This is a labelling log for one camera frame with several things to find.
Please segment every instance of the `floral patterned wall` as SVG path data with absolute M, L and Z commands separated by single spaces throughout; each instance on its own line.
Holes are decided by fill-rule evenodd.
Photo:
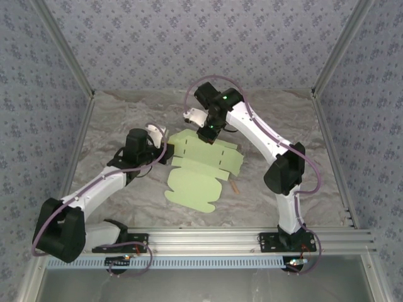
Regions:
M 94 89 L 312 87 L 357 0 L 47 0 Z
M 363 228 L 403 301 L 403 2 L 377 0 L 321 95 Z
M 14 301 L 42 203 L 57 196 L 87 97 L 29 0 L 0 1 L 0 301 Z

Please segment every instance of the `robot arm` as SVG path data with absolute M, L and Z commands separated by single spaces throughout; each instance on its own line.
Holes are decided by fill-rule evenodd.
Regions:
M 280 214 L 279 233 L 283 235 L 283 244 L 290 245 L 290 237 L 301 232 L 295 212 L 294 195 L 300 189 L 302 174 L 305 170 L 304 160 L 286 148 L 277 145 L 253 123 L 242 95 L 235 89 L 230 88 L 221 93 L 207 82 L 196 90 L 195 97 L 208 110 L 208 114 L 192 108 L 184 114 L 184 117 L 186 121 L 194 122 L 199 126 L 197 133 L 201 140 L 214 143 L 221 129 L 225 125 L 231 125 L 245 135 L 265 157 L 269 169 L 264 175 L 264 182 L 276 195 Z M 285 145 L 291 145 L 288 140 L 271 129 L 255 112 L 253 115 L 279 141 Z M 291 146 L 303 154 L 305 153 L 305 148 L 301 143 Z
M 105 220 L 96 225 L 86 225 L 85 222 L 99 205 L 140 174 L 140 171 L 127 172 L 127 169 L 149 164 L 161 155 L 163 150 L 161 139 L 162 134 L 152 125 L 147 127 L 147 131 L 131 129 L 126 137 L 125 146 L 115 154 L 98 176 L 61 200 L 54 198 L 46 200 L 42 205 L 33 239 L 36 239 L 39 230 L 52 213 L 64 203 L 75 199 L 49 223 L 38 241 L 37 248 L 69 263 L 83 250 L 116 243 L 122 236 L 124 225 L 113 220 Z M 166 164 L 173 153 L 174 146 L 167 144 L 167 150 L 159 162 Z

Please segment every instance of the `gray marble floor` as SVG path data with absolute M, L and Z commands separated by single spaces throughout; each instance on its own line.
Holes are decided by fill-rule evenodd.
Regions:
M 183 122 L 183 96 L 183 91 L 173 90 L 97 92 L 72 189 L 78 189 L 102 170 L 124 144 L 131 128 L 142 128 L 153 121 L 167 126 L 171 134 L 185 128 L 195 129 Z M 307 155 L 319 166 L 323 178 L 321 190 L 301 198 L 306 223 L 310 226 L 347 225 L 312 101 L 290 91 L 255 90 L 249 91 L 248 96 L 263 120 L 289 141 L 302 142 Z M 199 108 L 193 97 L 189 105 Z M 219 138 L 238 144 L 245 158 L 239 176 L 230 177 L 240 194 L 234 193 L 229 182 L 221 181 L 222 195 L 214 203 L 213 213 L 200 213 L 166 200 L 164 191 L 169 189 L 167 178 L 172 167 L 159 164 L 148 176 L 134 180 L 105 201 L 88 222 L 112 218 L 138 227 L 275 227 L 278 223 L 276 200 L 263 182 L 267 170 L 263 156 L 240 133 L 221 133 Z M 308 166 L 302 188 L 312 189 L 315 184 L 315 174 Z

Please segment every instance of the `black mounting bracket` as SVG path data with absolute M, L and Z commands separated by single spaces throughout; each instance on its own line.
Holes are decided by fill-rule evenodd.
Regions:
M 258 237 L 260 251 L 262 253 L 278 252 L 306 252 L 304 246 L 311 252 L 316 252 L 316 242 L 313 234 L 300 228 L 297 232 L 289 235 L 279 226 L 278 232 L 260 233 Z
M 146 233 L 128 233 L 127 226 L 116 220 L 105 219 L 106 222 L 116 225 L 120 229 L 118 239 L 115 243 L 125 242 L 142 242 L 145 245 L 149 244 L 149 234 Z M 146 254 L 147 249 L 142 245 L 124 245 L 122 247 L 95 247 L 92 250 L 95 254 Z

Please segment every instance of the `purple cable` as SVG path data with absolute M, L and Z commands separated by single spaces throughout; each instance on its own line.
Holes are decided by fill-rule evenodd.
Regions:
M 94 182 L 92 182 L 90 185 L 88 185 L 87 187 L 85 187 L 84 189 L 82 189 L 81 191 L 79 191 L 77 193 L 76 196 L 74 196 L 72 199 L 68 200 L 66 203 L 64 203 L 60 208 L 58 208 L 56 211 L 54 211 L 49 218 L 45 221 L 45 223 L 42 225 L 42 227 L 40 228 L 37 236 L 35 237 L 35 240 L 32 243 L 32 247 L 31 247 L 31 253 L 32 255 L 34 255 L 35 257 L 41 257 L 41 256 L 46 256 L 48 254 L 46 253 L 38 253 L 35 249 L 37 248 L 38 242 L 40 237 L 43 235 L 43 233 L 45 232 L 46 228 L 49 226 L 49 223 L 55 219 L 55 217 L 61 213 L 66 207 L 68 207 L 73 201 L 76 200 L 76 198 L 81 197 L 85 192 L 87 192 L 88 190 L 90 190 L 92 187 L 94 187 L 95 185 L 97 185 L 99 182 L 101 182 L 103 179 L 106 179 L 107 177 L 113 175 L 113 174 L 117 174 L 117 173 L 128 173 L 128 172 L 135 172 L 135 171 L 141 171 L 143 169 L 152 167 L 153 165 L 155 165 L 156 163 L 158 163 L 162 157 L 164 156 L 165 152 L 166 152 L 166 148 L 167 148 L 167 140 L 165 137 L 165 133 L 163 132 L 163 130 L 156 124 L 153 123 L 147 123 L 145 124 L 146 126 L 148 125 L 152 125 L 154 127 L 157 128 L 157 130 L 162 134 L 162 138 L 164 139 L 164 148 L 162 150 L 162 153 L 160 154 L 160 156 L 158 156 L 158 158 L 156 160 L 154 160 L 153 162 L 151 162 L 150 164 L 147 165 L 143 165 L 141 167 L 137 167 L 137 168 L 133 168 L 133 169 L 123 169 L 123 170 L 116 170 L 116 171 L 112 171 L 109 173 L 106 173 L 103 177 L 99 177 L 97 178 Z
M 152 251 L 147 244 L 144 244 L 139 241 L 131 241 L 131 242 L 116 243 L 116 244 L 105 244 L 105 245 L 100 245 L 99 247 L 123 247 L 125 245 L 141 245 L 142 247 L 145 247 L 148 250 L 148 252 L 150 253 L 150 261 L 149 261 L 149 263 L 147 263 L 147 266 L 145 268 L 143 268 L 140 272 L 131 274 L 130 276 L 139 277 L 142 274 L 146 273 L 150 269 L 150 266 L 152 264 Z M 115 275 L 114 273 L 112 273 L 112 267 L 116 262 L 119 262 L 119 260 L 112 261 L 112 263 L 109 265 L 108 272 L 111 274 L 111 276 Z
M 256 118 L 253 116 L 253 112 L 252 112 L 252 108 L 251 105 L 249 104 L 249 101 L 247 100 L 247 96 L 246 93 L 244 92 L 244 90 L 242 89 L 242 87 L 236 83 L 236 81 L 229 79 L 228 77 L 224 77 L 222 75 L 206 75 L 205 77 L 201 77 L 200 79 L 198 79 L 196 82 L 194 82 L 186 91 L 186 94 L 184 96 L 184 100 L 183 100 L 183 111 L 184 113 L 188 112 L 188 106 L 187 106 L 187 101 L 188 101 L 188 96 L 190 91 L 192 90 L 193 87 L 195 87 L 197 84 L 199 84 L 200 82 L 207 80 L 207 79 L 222 79 L 225 81 L 228 81 L 230 83 L 232 83 L 233 85 L 235 85 L 236 88 L 238 88 L 239 92 L 243 95 L 244 97 L 244 102 L 245 102 L 245 107 L 247 110 L 247 113 L 249 115 L 249 117 L 253 120 L 254 124 L 264 133 L 266 134 L 272 141 L 276 142 L 278 145 L 282 146 L 283 148 L 286 148 L 287 150 L 297 154 L 299 157 L 303 158 L 306 162 L 308 162 L 308 164 L 313 168 L 313 170 L 315 171 L 316 177 L 317 177 L 317 184 L 315 189 L 311 190 L 311 191 L 296 191 L 294 192 L 294 201 L 295 201 L 295 212 L 297 214 L 297 220 L 298 223 L 300 224 L 300 226 L 307 232 L 313 234 L 313 236 L 316 238 L 317 240 L 317 244 L 319 246 L 319 255 L 318 258 L 315 262 L 315 264 L 310 267 L 309 269 L 307 269 L 304 272 L 298 272 L 298 270 L 296 270 L 294 267 L 290 267 L 291 269 L 295 270 L 296 272 L 298 272 L 299 274 L 307 274 L 308 272 L 311 272 L 312 270 L 315 269 L 315 267 L 318 265 L 319 260 L 322 256 L 322 244 L 321 241 L 319 240 L 319 237 L 317 236 L 317 234 L 315 232 L 313 232 L 312 230 L 308 229 L 301 221 L 300 218 L 300 213 L 299 213 L 299 208 L 298 208 L 298 198 L 297 198 L 297 194 L 307 194 L 307 195 L 311 195 L 311 194 L 315 194 L 317 191 L 319 191 L 319 189 L 321 188 L 321 183 L 322 183 L 322 178 L 321 175 L 319 173 L 318 168 L 316 167 L 316 165 L 314 164 L 313 161 L 311 161 L 310 158 L 306 157 L 304 154 L 302 154 L 301 152 L 295 150 L 294 148 L 292 148 L 289 145 L 284 144 L 283 142 L 279 141 L 274 135 L 272 135 L 270 132 L 268 132 L 266 129 L 264 129 L 264 127 L 262 125 L 260 125 L 260 123 L 256 120 Z

